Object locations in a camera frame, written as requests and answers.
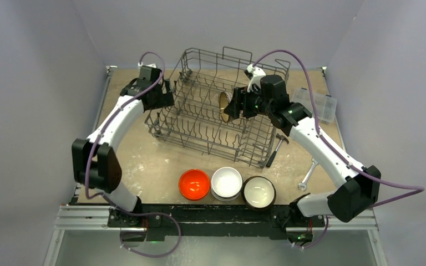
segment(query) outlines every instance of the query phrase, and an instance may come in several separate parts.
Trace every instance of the hammer head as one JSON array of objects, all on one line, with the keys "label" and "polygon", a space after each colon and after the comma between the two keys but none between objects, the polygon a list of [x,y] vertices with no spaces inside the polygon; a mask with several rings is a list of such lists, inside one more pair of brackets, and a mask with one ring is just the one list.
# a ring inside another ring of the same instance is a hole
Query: hammer head
[{"label": "hammer head", "polygon": [[277,133],[277,135],[275,136],[277,139],[280,139],[280,140],[283,140],[283,141],[286,141],[287,142],[287,144],[290,144],[290,142],[288,141],[288,138],[286,137],[286,136],[283,136],[283,135],[280,135],[280,134],[278,134]]}]

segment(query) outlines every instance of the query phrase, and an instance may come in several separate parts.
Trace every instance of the white wall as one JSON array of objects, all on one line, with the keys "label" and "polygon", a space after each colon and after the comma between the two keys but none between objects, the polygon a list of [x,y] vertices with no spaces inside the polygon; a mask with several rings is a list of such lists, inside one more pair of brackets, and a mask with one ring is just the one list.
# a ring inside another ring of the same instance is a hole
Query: white wall
[{"label": "white wall", "polygon": [[290,49],[307,67],[322,67],[362,2],[74,0],[104,63],[121,67],[136,65],[146,50],[173,67],[187,48],[220,52],[224,45],[252,51],[255,58]]},{"label": "white wall", "polygon": [[70,0],[0,0],[0,265],[41,265],[105,68]]},{"label": "white wall", "polygon": [[[426,0],[365,1],[326,75],[348,151],[426,187]],[[426,265],[426,191],[375,212],[390,264]]]}]

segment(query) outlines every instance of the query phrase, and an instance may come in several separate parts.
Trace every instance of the dish rack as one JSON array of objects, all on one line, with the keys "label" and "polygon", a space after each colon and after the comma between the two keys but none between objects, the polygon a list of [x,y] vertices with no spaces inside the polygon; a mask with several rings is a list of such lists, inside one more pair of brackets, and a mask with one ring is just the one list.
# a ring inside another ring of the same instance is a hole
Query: dish rack
[{"label": "dish rack", "polygon": [[[251,52],[232,47],[223,47],[222,53],[185,50],[169,77],[174,81],[174,106],[149,112],[145,120],[149,133],[208,155],[263,168],[275,139],[270,120],[257,115],[226,123],[219,108],[221,92],[247,86],[244,70],[252,63]],[[275,63],[257,66],[287,81],[290,62],[275,59]]]}]

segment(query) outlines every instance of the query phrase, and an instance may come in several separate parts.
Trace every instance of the red bowl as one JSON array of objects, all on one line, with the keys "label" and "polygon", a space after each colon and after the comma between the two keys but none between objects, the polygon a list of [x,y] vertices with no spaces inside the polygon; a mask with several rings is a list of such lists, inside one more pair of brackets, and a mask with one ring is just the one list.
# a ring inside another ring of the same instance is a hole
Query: red bowl
[{"label": "red bowl", "polygon": [[179,179],[179,190],[189,201],[201,200],[210,191],[210,179],[202,170],[188,170]]}]

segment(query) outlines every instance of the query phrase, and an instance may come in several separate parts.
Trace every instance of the wrench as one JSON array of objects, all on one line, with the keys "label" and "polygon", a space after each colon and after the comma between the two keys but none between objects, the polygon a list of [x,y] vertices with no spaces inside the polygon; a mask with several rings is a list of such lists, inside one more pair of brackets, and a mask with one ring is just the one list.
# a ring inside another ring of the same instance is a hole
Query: wrench
[{"label": "wrench", "polygon": [[313,172],[314,172],[314,170],[315,170],[315,168],[316,168],[316,166],[318,165],[319,163],[313,158],[313,164],[311,165],[311,168],[310,168],[310,170],[308,171],[308,173],[305,175],[305,179],[303,179],[303,181],[301,182],[301,183],[299,183],[298,184],[298,189],[299,190],[301,190],[301,191],[306,191],[306,189],[308,188],[307,186],[306,186],[306,184],[308,183],[308,180],[310,179],[310,177],[311,177],[311,174],[313,174]]}]

